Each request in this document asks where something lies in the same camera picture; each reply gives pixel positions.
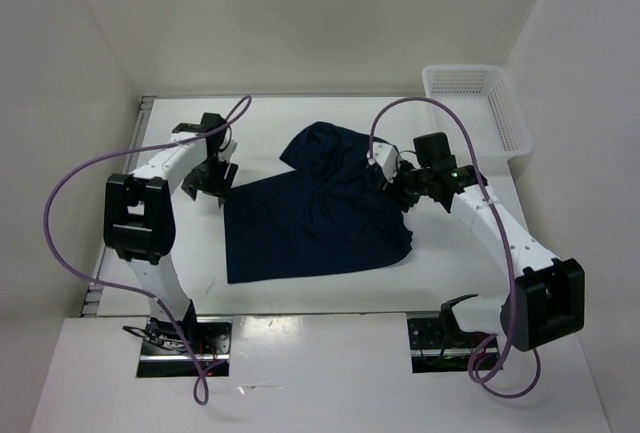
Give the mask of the navy blue shorts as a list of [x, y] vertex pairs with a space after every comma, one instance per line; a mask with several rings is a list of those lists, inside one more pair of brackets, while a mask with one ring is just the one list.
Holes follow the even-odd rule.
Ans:
[[280, 160], [287, 173], [235, 187], [224, 204], [230, 284], [392, 266], [412, 251], [404, 213], [368, 163], [369, 137], [316, 122]]

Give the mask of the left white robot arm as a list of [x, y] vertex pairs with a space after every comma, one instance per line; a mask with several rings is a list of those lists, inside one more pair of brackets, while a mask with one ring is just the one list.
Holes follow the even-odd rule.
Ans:
[[167, 148], [106, 182], [105, 244], [151, 294], [146, 337], [164, 338], [180, 353], [196, 347], [200, 329], [171, 257], [177, 234], [172, 195], [181, 189], [191, 200], [203, 193], [225, 202], [238, 171], [231, 161], [237, 144], [226, 137], [227, 129], [227, 121], [215, 113], [203, 114], [198, 123], [180, 123]]

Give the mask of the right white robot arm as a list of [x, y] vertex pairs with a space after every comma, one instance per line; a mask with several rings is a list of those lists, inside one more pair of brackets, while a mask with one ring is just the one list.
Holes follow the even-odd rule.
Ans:
[[403, 211], [428, 197], [459, 220], [482, 244], [509, 283], [504, 298], [466, 294], [440, 307], [438, 331], [450, 346], [473, 333], [505, 335], [521, 352], [577, 333], [585, 322], [585, 272], [573, 258], [562, 260], [539, 243], [495, 196], [472, 165], [458, 165], [445, 134], [413, 141], [418, 162], [396, 147], [374, 140], [369, 163], [383, 175], [381, 189]]

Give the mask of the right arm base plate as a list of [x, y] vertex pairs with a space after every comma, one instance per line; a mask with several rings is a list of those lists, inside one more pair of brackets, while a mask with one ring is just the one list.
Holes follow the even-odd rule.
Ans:
[[413, 374], [465, 372], [469, 358], [488, 335], [461, 333], [446, 336], [437, 313], [407, 316]]

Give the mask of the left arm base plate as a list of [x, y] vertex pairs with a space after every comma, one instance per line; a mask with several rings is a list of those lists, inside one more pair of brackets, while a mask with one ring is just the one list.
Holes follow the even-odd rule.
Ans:
[[[145, 328], [125, 326], [141, 340], [137, 378], [195, 378], [197, 370], [174, 331], [162, 331], [149, 321]], [[232, 324], [229, 319], [205, 320], [193, 332], [193, 351], [208, 378], [228, 377]]]

